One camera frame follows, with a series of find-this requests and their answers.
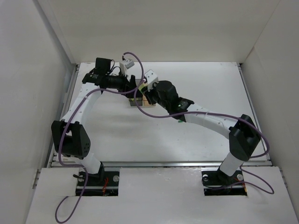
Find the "lime lego piece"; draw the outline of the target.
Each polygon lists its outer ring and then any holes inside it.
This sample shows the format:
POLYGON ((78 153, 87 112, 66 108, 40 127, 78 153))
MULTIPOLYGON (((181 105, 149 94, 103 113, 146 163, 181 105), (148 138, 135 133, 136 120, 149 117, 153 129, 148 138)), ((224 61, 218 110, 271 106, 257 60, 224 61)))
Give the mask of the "lime lego piece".
POLYGON ((138 90, 143 94, 147 90, 147 86, 145 84, 141 84, 138 87, 138 90))

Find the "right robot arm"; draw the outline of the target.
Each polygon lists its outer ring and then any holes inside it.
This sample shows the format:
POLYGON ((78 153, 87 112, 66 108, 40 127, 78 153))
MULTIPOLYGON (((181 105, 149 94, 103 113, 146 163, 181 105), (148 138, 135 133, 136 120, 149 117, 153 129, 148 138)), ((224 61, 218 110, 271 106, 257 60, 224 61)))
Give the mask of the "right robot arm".
POLYGON ((236 119, 216 116, 193 101, 180 97, 170 81, 159 81, 150 90, 147 86, 139 87, 139 90, 149 104, 159 104, 175 119, 200 125, 228 139, 229 153, 217 170, 220 178, 232 177, 251 158, 261 140, 250 116, 243 114, 236 119))

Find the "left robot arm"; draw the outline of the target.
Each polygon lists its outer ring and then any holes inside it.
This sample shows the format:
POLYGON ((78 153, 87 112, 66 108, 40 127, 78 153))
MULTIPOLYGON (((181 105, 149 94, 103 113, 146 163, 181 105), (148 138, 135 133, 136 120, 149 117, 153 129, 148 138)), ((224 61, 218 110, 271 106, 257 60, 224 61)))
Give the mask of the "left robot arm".
POLYGON ((135 76, 128 78, 126 72, 134 66, 131 59, 123 58, 119 63, 119 73, 113 74, 111 59, 96 58, 95 67, 85 74, 79 94, 68 112, 51 125, 52 137, 58 161, 65 165, 63 157, 73 158, 75 167, 85 168, 89 174, 100 176, 102 163, 91 150, 91 140, 84 128, 87 116, 104 90, 112 89, 127 98, 136 88, 135 76))

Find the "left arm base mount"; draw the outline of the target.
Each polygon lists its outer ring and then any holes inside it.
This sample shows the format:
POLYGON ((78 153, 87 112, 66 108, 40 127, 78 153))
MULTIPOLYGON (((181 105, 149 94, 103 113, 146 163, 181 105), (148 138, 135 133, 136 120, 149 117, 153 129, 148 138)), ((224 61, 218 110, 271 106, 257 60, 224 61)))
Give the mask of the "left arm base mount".
POLYGON ((119 194, 119 171, 104 171, 101 177, 98 175, 88 175, 88 181, 85 189, 83 190, 85 183, 85 172, 80 171, 79 175, 73 175, 78 179, 75 189, 76 196, 118 196, 119 194))

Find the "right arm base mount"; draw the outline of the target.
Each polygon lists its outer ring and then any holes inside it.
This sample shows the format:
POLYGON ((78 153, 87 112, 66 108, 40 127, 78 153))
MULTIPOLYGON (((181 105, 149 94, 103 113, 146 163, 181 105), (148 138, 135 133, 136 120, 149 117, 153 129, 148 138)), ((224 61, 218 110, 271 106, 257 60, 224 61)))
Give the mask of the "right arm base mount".
POLYGON ((232 176, 219 170, 204 170, 202 185, 205 196, 247 196, 243 173, 237 170, 232 176))

